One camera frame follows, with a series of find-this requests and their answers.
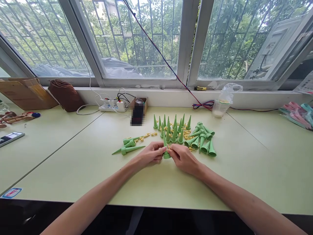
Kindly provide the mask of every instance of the light green table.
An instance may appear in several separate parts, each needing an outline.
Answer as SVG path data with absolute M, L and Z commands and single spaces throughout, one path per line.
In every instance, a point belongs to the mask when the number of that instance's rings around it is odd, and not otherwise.
M 207 110 L 186 108 L 149 107 L 142 127 L 130 127 L 127 117 L 104 113 L 18 182 L 15 187 L 23 190 L 15 198 L 75 202 L 140 152 L 134 151 L 125 156 L 111 155 L 122 147 L 123 138 L 153 132 L 153 114 L 157 117 L 169 115 L 172 122 L 175 114 L 181 118 L 184 112 L 186 122 L 192 114 L 192 127 L 202 121 L 216 132 L 213 141 L 217 157 L 210 158 L 198 151 L 193 152 L 201 162 L 281 213 L 313 214 L 311 189 L 298 191 L 293 200 L 288 196 L 299 188 L 311 187 L 311 183 L 300 180 L 301 172 L 288 172 L 286 162 L 294 156 L 275 156 L 276 153 L 266 148 L 228 114 L 222 119 L 216 119 Z M 267 138 L 272 138 L 271 133 L 267 134 Z M 280 138 L 288 140 L 289 135 L 281 135 Z M 160 140 L 158 133 L 138 145 Z M 290 181 L 297 180 L 301 187 L 290 184 Z M 208 187 L 177 169 L 172 159 L 163 159 L 161 164 L 147 167 L 134 175 L 110 204 L 229 210 Z
M 11 107 L 18 115 L 22 114 L 23 110 L 17 106 Z M 81 112 L 94 110 L 95 106 Z M 79 116 L 76 112 L 67 113 L 60 106 L 38 112 L 40 118 L 0 129 L 1 137 L 12 132 L 25 133 L 24 137 L 0 148 L 0 195 L 102 114 Z

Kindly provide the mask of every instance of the power strip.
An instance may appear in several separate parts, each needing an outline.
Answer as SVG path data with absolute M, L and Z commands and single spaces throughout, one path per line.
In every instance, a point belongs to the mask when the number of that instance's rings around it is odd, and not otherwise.
M 109 108 L 106 108 L 105 106 L 106 106 L 105 104 L 101 105 L 99 107 L 99 110 L 103 111 L 103 112 L 115 112 L 115 111 L 117 111 L 117 112 L 120 112 L 120 113 L 124 113 L 124 112 L 126 112 L 128 110 L 128 107 L 125 107 L 124 109 L 119 109 L 117 107 L 117 105 L 114 106 L 114 107 L 109 107 Z

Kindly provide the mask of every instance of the sticker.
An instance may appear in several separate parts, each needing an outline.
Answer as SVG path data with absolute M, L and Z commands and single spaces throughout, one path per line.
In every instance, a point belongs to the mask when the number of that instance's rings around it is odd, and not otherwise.
M 1 198 L 8 198 L 8 199 L 14 198 L 17 194 L 20 193 L 20 191 L 22 191 L 21 188 L 11 188 L 9 191 L 3 194 Z

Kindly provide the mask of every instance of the brown bag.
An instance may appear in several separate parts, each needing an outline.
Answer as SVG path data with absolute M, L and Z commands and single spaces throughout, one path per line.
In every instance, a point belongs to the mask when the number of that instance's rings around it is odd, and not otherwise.
M 48 90 L 67 112 L 75 112 L 79 107 L 85 105 L 77 91 L 68 82 L 60 79 L 52 80 Z

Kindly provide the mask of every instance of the cardboard box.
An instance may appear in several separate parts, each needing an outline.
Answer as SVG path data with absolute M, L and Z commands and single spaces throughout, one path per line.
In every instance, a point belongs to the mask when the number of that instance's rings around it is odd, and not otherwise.
M 57 101 L 40 85 L 38 78 L 8 78 L 0 81 L 0 92 L 23 110 L 51 109 Z
M 143 114 L 146 114 L 147 113 L 147 109 L 148 109 L 148 97 L 147 98 L 136 97 L 136 98 L 139 98 L 139 99 L 143 100 L 143 102 L 144 102 L 144 104 L 143 104 L 144 105 Z M 135 99 L 136 98 L 134 98 L 132 100 L 132 102 L 130 103 L 130 109 L 131 110 L 134 110 L 135 105 L 140 105 L 140 104 L 135 104 Z

